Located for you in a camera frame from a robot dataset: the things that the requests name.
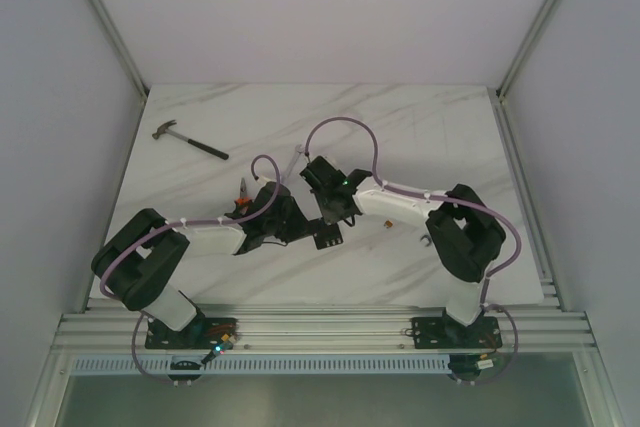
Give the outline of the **black fuse box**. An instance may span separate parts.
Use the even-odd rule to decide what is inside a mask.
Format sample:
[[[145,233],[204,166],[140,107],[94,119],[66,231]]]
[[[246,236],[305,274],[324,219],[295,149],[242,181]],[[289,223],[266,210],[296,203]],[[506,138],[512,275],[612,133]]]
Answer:
[[[314,227],[313,240],[317,250],[337,247],[344,242],[339,225],[327,225],[322,219]]]

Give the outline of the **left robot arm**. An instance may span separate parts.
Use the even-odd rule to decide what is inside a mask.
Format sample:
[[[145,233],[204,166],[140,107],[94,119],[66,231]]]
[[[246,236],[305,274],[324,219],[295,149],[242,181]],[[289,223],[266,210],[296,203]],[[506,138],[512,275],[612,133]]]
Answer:
[[[321,248],[320,235],[328,224],[308,219],[291,192],[277,182],[266,183],[251,199],[242,194],[234,209],[208,222],[170,223],[153,208],[134,215],[94,256],[91,270],[103,295],[120,301],[128,310],[149,318],[147,342],[178,349],[209,345],[219,324],[170,284],[189,247],[202,239],[221,255],[243,255],[273,238],[287,246],[312,237]]]

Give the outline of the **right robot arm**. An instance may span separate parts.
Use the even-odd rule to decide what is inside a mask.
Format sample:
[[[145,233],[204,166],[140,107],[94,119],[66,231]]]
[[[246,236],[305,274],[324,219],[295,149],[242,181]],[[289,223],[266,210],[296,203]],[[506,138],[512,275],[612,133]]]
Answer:
[[[476,337],[488,268],[499,257],[506,233],[473,189],[458,184],[448,192],[429,192],[395,186],[363,169],[346,175],[322,156],[308,162],[300,176],[328,224],[377,216],[423,228],[449,275],[444,337],[456,346]]]

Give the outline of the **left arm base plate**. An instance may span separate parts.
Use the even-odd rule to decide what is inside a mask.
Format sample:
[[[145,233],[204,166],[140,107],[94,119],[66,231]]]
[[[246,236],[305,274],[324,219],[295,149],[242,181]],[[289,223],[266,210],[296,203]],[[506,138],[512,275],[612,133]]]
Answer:
[[[149,321],[145,348],[149,350],[204,350],[223,342],[224,335],[233,336],[237,319],[233,317],[197,316],[183,330],[171,330],[159,320]]]

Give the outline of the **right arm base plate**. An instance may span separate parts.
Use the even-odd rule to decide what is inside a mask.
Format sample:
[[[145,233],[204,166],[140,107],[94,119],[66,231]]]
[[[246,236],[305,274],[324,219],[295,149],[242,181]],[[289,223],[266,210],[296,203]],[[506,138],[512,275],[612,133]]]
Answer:
[[[414,347],[422,350],[495,350],[503,346],[498,320],[480,316],[464,326],[447,315],[413,317],[406,331]]]

